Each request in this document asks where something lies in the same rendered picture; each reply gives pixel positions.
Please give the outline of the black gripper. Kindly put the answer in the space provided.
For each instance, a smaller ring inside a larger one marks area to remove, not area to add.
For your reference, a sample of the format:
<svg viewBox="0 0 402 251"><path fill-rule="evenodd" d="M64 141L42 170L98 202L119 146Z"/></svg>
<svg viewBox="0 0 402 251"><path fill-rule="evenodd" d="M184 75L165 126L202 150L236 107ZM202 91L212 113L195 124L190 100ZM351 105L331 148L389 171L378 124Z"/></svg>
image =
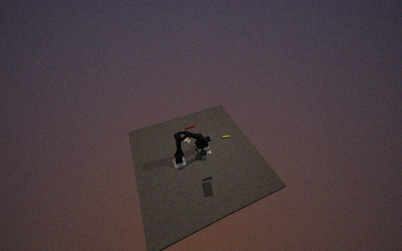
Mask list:
<svg viewBox="0 0 402 251"><path fill-rule="evenodd" d="M195 145L197 146L197 148L198 148L199 150L201 150L201 151L200 151L201 156L207 154L207 152L206 152L205 150L203 150L204 144L203 144L202 146L199 146L199 145L196 143L196 141L195 141Z"/></svg>

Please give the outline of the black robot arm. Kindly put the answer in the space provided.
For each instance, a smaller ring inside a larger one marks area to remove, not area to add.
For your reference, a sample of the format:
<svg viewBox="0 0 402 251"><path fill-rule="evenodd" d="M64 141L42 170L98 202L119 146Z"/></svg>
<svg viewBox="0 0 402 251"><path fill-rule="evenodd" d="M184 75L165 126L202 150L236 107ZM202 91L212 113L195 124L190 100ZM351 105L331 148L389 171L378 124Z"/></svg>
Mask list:
<svg viewBox="0 0 402 251"><path fill-rule="evenodd" d="M184 136L181 137L180 134L184 134ZM184 156L184 153L183 153L183 151L182 151L182 149L181 149L181 141L184 140L186 137L190 137L190 138L196 139L196 143L197 143L199 146L202 146L202 145L204 144L203 148L204 148L204 147L207 147L207 146L208 146L208 142L210 142L209 136L203 137L203 135L200 134L200 133L195 134L195 133L191 133L191 132L188 132L188 131L184 131L184 132L183 132L183 131L180 131L180 132L177 132L177 133L174 134L174 137L175 137L175 140L176 140L176 147L177 147L177 151L176 151L176 153L174 154L175 159L176 159L176 164L179 164L179 163L182 163L182 162L183 162L183 161L182 161L182 158L183 158L183 156Z"/></svg>

